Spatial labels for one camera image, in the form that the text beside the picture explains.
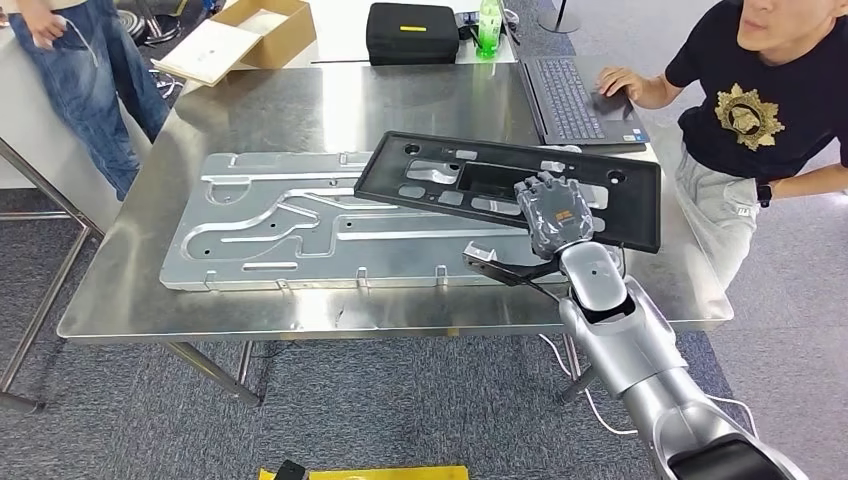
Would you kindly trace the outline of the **person's right hand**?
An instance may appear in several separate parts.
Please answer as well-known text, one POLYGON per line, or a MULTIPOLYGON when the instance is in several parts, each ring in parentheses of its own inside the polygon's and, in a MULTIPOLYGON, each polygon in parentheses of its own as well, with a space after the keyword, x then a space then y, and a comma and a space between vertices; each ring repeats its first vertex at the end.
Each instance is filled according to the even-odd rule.
POLYGON ((637 100, 642 94, 647 80, 625 67, 605 67, 597 78, 597 92, 605 97, 624 94, 630 100, 637 100))

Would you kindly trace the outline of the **person's hand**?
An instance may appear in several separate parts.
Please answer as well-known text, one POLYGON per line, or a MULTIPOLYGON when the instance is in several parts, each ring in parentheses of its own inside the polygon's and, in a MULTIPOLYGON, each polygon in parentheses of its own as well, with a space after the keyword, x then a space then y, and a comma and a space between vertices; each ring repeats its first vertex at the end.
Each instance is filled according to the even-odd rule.
POLYGON ((54 41, 66 32, 64 21, 40 1, 21 4, 20 13, 39 48, 52 49, 54 41))

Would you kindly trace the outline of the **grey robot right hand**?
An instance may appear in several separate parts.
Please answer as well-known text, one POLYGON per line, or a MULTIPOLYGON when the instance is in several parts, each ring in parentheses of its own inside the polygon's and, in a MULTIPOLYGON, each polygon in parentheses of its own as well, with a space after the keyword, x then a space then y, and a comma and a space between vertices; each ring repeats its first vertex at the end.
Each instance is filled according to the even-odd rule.
POLYGON ((539 172, 516 183, 514 194, 531 249, 540 258, 550 260, 563 248, 592 238, 593 217, 578 180, 539 172))

